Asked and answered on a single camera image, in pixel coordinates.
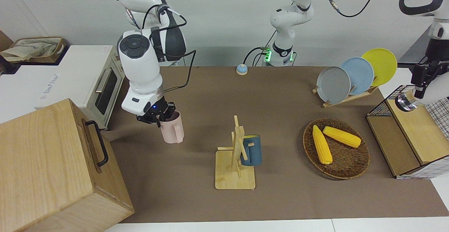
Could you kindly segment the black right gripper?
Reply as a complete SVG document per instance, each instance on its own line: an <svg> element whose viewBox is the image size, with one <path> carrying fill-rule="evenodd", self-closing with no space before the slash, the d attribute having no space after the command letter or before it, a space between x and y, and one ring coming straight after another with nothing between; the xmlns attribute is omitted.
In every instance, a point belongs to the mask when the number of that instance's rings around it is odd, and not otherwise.
<svg viewBox="0 0 449 232"><path fill-rule="evenodd" d="M175 104L173 102L167 102L165 97L162 97L155 104L147 103L144 107L144 115L137 115L138 121L152 124L156 123L157 127L161 127L161 121L170 119L175 112Z"/></svg>

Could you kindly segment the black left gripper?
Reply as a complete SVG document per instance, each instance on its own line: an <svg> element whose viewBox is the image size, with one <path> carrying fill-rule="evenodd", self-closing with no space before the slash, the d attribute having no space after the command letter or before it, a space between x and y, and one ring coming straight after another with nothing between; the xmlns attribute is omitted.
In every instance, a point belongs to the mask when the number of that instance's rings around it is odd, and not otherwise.
<svg viewBox="0 0 449 232"><path fill-rule="evenodd" d="M414 97L423 99L425 90L441 72L441 63L438 60L426 61L424 64L415 65L412 70L411 84L414 87Z"/></svg>

